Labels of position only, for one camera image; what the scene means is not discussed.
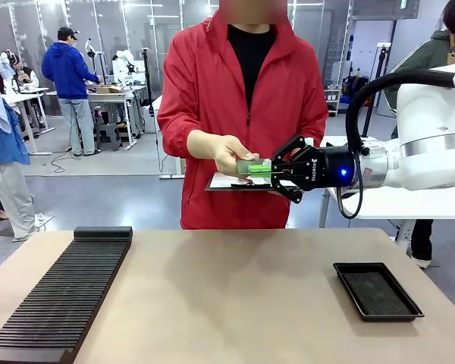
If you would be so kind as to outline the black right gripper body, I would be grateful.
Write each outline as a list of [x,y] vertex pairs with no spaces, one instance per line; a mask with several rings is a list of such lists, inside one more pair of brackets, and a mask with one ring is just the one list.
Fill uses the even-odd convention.
[[348,187],[356,175],[356,163],[347,146],[308,146],[290,158],[287,179],[302,190]]

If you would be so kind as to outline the person's right hand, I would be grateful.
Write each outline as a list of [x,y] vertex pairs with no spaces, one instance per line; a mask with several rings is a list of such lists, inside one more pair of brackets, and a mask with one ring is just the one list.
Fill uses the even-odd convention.
[[222,136],[201,130],[190,131],[187,149],[192,157],[212,160],[218,172],[230,176],[238,175],[238,159],[252,161],[259,157],[257,153],[250,152],[235,136]]

